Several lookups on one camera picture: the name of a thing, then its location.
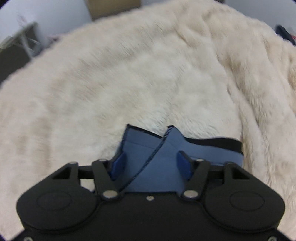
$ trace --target blue cloth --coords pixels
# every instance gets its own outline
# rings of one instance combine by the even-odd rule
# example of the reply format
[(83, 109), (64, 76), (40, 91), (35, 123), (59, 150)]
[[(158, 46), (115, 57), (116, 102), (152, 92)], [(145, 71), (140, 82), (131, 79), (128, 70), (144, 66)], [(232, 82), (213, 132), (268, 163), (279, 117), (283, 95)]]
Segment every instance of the blue cloth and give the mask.
[(174, 126), (170, 126), (162, 138), (128, 127), (121, 149), (127, 162), (115, 185), (124, 192), (182, 193), (186, 180), (177, 165), (177, 154), (181, 150), (191, 158), (204, 159), (215, 165), (231, 161), (241, 166), (244, 158), (236, 151), (190, 143)]

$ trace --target black fabric edge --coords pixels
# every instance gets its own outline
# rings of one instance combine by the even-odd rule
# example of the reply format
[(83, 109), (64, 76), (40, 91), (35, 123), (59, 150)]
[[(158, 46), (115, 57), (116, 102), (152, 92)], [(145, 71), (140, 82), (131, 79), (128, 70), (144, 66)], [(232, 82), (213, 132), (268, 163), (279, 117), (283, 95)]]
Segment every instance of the black fabric edge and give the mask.
[(137, 127), (137, 126), (132, 126), (131, 124), (127, 124), (126, 129), (133, 129), (133, 130), (136, 130), (136, 131), (140, 131), (140, 132), (146, 133), (148, 135), (154, 136), (154, 137), (156, 137), (158, 139), (162, 138), (161, 136), (159, 136), (159, 135), (157, 135), (157, 134), (155, 134), (153, 132), (150, 132), (148, 130), (142, 129), (142, 128)]
[(230, 138), (211, 138), (211, 139), (191, 139), (184, 137), (184, 139), (192, 144), (201, 145), (201, 146), (214, 146), (230, 151), (235, 151), (243, 155), (242, 152), (242, 143), (235, 139)]
[[(176, 127), (174, 125), (169, 125), (168, 128), (176, 128)], [(133, 130), (136, 130), (136, 131), (146, 133), (148, 135), (152, 135), (152, 136), (154, 136), (154, 137), (156, 137), (158, 139), (162, 138), (161, 136), (159, 136), (159, 135), (157, 135), (157, 134), (155, 134), (153, 132), (150, 132), (148, 130), (142, 129), (142, 128), (137, 127), (137, 126), (133, 126), (131, 124), (127, 124), (125, 133), (123, 135), (122, 143), (124, 143), (125, 136), (127, 135), (129, 129), (133, 129)], [(192, 139), (192, 138), (184, 137), (184, 139), (187, 142), (192, 143), (192, 144), (201, 145), (201, 146), (214, 146), (214, 147), (234, 151), (234, 152), (237, 152), (237, 153), (240, 153), (240, 154), (243, 155), (242, 143), (239, 140), (236, 140), (236, 139), (225, 138), (225, 137), (208, 138), (208, 139)]]

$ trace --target metal pin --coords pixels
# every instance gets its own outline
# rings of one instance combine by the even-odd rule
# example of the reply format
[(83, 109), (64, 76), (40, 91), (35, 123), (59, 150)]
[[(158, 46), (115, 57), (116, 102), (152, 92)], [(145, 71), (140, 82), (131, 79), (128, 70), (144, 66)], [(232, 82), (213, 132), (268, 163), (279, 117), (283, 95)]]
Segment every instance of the metal pin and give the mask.
[(106, 158), (100, 158), (99, 161), (101, 161), (101, 162), (107, 162), (108, 159), (106, 159)]
[(186, 190), (185, 192), (183, 192), (183, 196), (186, 198), (193, 199), (198, 197), (198, 192), (194, 190)]
[(146, 199), (147, 199), (147, 201), (150, 201), (151, 202), (151, 201), (154, 200), (154, 197), (153, 196), (147, 196)]
[(271, 236), (267, 241), (277, 241), (277, 238), (274, 236)]
[(107, 190), (107, 191), (103, 192), (103, 196), (107, 199), (115, 198), (118, 196), (118, 192), (116, 192), (114, 190)]
[(33, 241), (31, 237), (24, 237), (24, 241)]

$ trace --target folded cloth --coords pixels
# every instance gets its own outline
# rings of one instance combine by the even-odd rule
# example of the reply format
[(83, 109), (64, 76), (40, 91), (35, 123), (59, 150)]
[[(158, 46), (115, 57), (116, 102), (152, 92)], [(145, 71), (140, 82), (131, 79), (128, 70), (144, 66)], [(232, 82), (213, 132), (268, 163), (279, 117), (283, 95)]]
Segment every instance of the folded cloth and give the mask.
[(174, 126), (160, 137), (128, 125), (120, 146), (126, 154), (125, 170), (116, 186), (125, 192), (184, 191), (186, 180), (177, 165), (177, 153), (184, 151), (192, 159), (203, 159), (214, 165), (231, 161), (242, 165), (241, 143), (230, 138), (188, 139)]

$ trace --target faux fur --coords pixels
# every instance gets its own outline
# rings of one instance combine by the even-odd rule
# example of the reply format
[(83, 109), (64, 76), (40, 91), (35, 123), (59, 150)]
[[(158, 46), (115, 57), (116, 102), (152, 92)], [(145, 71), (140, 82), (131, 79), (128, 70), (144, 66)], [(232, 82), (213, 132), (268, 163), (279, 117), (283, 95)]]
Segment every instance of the faux fur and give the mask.
[(296, 49), (226, 5), (177, 0), (91, 23), (0, 91), (0, 233), (18, 197), (67, 162), (110, 158), (127, 123), (243, 142), (244, 168), (285, 200), (296, 239)]

